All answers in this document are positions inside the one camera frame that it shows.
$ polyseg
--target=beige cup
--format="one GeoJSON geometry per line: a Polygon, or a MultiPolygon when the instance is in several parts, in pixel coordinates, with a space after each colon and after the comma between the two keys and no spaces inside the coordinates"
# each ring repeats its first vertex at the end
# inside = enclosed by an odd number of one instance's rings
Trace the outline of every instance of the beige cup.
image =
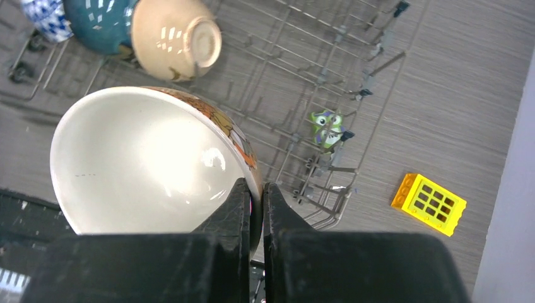
{"type": "Polygon", "coordinates": [[[217,61],[221,32],[200,0],[140,0],[132,17],[132,46],[150,75],[189,81],[217,61]]]}

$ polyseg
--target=toy eye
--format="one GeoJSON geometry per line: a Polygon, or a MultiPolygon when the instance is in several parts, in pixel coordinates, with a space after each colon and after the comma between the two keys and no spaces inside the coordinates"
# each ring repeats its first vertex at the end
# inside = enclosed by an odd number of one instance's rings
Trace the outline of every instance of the toy eye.
{"type": "Polygon", "coordinates": [[[325,125],[327,120],[325,120],[325,117],[317,117],[316,121],[314,121],[316,124],[319,124],[321,126],[325,125]]]}
{"type": "Polygon", "coordinates": [[[342,117],[340,117],[340,116],[334,116],[334,117],[332,118],[332,123],[333,123],[333,124],[338,124],[338,123],[340,123],[340,122],[342,122],[342,117]]]}

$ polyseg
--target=white wall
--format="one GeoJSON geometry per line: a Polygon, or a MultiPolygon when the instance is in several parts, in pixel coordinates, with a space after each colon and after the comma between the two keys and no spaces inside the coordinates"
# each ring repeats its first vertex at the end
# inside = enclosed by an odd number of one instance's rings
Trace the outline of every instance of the white wall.
{"type": "Polygon", "coordinates": [[[535,302],[535,52],[478,278],[474,303],[535,302]]]}

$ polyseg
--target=toy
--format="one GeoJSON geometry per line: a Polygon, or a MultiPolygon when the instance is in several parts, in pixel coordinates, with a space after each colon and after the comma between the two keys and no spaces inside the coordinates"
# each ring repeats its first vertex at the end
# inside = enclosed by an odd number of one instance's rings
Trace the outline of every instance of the toy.
{"type": "Polygon", "coordinates": [[[316,144],[321,144],[323,142],[324,148],[330,148],[333,144],[338,142],[345,131],[345,128],[342,126],[342,116],[337,115],[330,110],[324,110],[318,113],[313,112],[310,114],[310,120],[314,123],[314,142],[316,144]],[[329,123],[332,123],[331,131],[327,135],[329,123]]]}

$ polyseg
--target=teal cup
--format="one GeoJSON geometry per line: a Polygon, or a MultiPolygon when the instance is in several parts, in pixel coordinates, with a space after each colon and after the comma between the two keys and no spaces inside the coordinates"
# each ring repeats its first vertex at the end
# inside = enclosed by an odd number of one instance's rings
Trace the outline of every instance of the teal cup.
{"type": "Polygon", "coordinates": [[[132,48],[130,28],[138,0],[64,0],[65,17],[78,41],[103,55],[132,48]]]}

